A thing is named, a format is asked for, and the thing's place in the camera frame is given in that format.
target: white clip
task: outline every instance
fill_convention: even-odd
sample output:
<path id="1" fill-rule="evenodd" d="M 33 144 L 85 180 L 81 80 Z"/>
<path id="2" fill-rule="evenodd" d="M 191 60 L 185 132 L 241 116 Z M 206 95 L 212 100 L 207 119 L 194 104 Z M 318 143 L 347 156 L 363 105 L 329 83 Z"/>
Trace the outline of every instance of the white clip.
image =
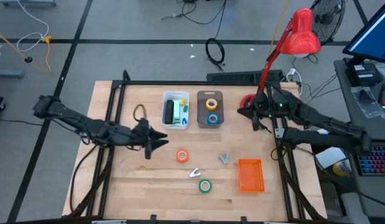
<path id="1" fill-rule="evenodd" d="M 190 177 L 191 178 L 194 178 L 194 177 L 200 177 L 200 172 L 198 172 L 198 168 L 195 168 L 191 173 L 190 173 Z"/>
<path id="2" fill-rule="evenodd" d="M 218 158 L 221 159 L 221 161 L 223 161 L 224 165 L 227 165 L 230 161 L 230 155 L 228 153 L 225 154 L 225 158 L 223 157 L 222 154 L 218 155 Z"/>

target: monitor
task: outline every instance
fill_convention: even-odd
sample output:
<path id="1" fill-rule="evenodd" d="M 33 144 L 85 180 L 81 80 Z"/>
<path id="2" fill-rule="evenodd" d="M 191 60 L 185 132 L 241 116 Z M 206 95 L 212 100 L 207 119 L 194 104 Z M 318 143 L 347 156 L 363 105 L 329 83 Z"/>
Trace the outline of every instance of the monitor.
<path id="1" fill-rule="evenodd" d="M 355 60 L 375 60 L 385 63 L 385 4 L 343 49 Z"/>

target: white plastic bin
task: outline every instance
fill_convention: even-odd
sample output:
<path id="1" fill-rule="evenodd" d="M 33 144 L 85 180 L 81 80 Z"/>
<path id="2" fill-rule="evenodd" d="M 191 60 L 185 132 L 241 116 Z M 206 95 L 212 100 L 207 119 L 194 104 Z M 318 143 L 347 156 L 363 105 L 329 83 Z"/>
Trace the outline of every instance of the white plastic bin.
<path id="1" fill-rule="evenodd" d="M 182 100 L 187 99 L 187 112 L 183 111 L 183 107 L 180 107 L 180 124 L 165 124 L 165 107 L 167 100 Z M 162 106 L 162 124 L 166 129 L 185 129 L 190 122 L 188 114 L 190 112 L 190 95 L 186 91 L 167 91 L 163 94 L 163 106 Z M 187 124 L 182 124 L 183 119 L 187 120 Z"/>

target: keyboard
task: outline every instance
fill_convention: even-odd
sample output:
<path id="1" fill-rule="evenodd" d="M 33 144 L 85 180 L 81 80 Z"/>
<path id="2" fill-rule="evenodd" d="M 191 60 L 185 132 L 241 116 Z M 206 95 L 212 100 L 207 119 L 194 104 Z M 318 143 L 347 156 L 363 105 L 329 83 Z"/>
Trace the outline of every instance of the keyboard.
<path id="1" fill-rule="evenodd" d="M 372 152 L 367 156 L 358 156 L 361 175 L 385 175 L 385 143 L 373 142 Z"/>
<path id="2" fill-rule="evenodd" d="M 209 73 L 207 74 L 206 79 L 207 81 L 216 82 L 249 82 L 258 85 L 261 73 L 262 71 Z M 270 70 L 267 81 L 280 82 L 283 77 L 282 70 Z"/>

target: wooden table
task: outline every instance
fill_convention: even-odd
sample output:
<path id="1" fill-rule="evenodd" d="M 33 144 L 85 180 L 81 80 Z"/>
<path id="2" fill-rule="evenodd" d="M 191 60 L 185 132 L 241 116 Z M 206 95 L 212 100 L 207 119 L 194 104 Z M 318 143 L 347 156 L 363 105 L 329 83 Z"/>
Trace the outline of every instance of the wooden table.
<path id="1" fill-rule="evenodd" d="M 111 82 L 95 83 L 89 117 L 104 119 L 110 88 Z M 295 84 L 283 83 L 282 88 L 297 93 Z M 198 127 L 196 105 L 199 90 L 223 92 L 225 122 L 219 129 Z M 279 165 L 270 158 L 270 152 L 275 148 L 274 135 L 266 131 L 254 132 L 251 121 L 236 112 L 241 98 L 256 90 L 255 86 L 128 85 L 121 124 L 134 127 L 136 122 L 132 111 L 142 103 L 152 127 L 167 133 L 170 142 L 154 151 L 151 160 L 145 160 L 143 151 L 130 151 L 125 147 L 115 149 L 104 218 L 147 220 L 151 214 L 156 214 L 158 220 L 239 221 L 241 216 L 246 216 L 249 221 L 287 221 Z M 186 130 L 168 130 L 161 125 L 165 91 L 189 92 L 190 120 Z M 269 119 L 263 119 L 262 122 L 272 129 Z M 91 147 L 80 145 L 76 164 Z M 311 150 L 307 144 L 300 147 Z M 189 151 L 190 157 L 186 163 L 175 160 L 178 149 Z M 74 206 L 91 187 L 97 152 L 83 162 L 77 173 Z M 218 158 L 219 154 L 224 153 L 230 154 L 228 165 Z M 294 151 L 294 157 L 302 192 L 319 214 L 326 217 L 313 157 L 298 150 Z M 265 193 L 239 192 L 237 162 L 240 158 L 262 159 Z M 194 167 L 201 170 L 200 178 L 191 179 L 188 176 Z M 213 188 L 210 193 L 200 193 L 200 179 L 211 180 Z M 294 217 L 298 217 L 295 197 L 291 189 L 290 192 Z M 100 194 L 101 190 L 96 194 L 93 214 L 97 214 Z M 63 214 L 70 213 L 68 200 L 69 194 Z"/>

